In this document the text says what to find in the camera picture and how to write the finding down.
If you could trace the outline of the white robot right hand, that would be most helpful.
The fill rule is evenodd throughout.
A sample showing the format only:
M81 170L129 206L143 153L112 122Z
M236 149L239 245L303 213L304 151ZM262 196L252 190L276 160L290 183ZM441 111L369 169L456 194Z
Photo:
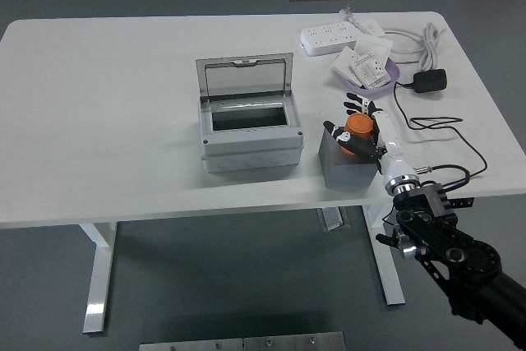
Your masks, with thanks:
M347 131L331 121L325 121L323 126L329 135L341 148L373 160L383 176L384 187L389 195L395 196L419 187L418 173L405 160L388 113L366 97L348 93L347 98L344 107L349 117L364 116L371 120L371 138L368 140L356 131Z

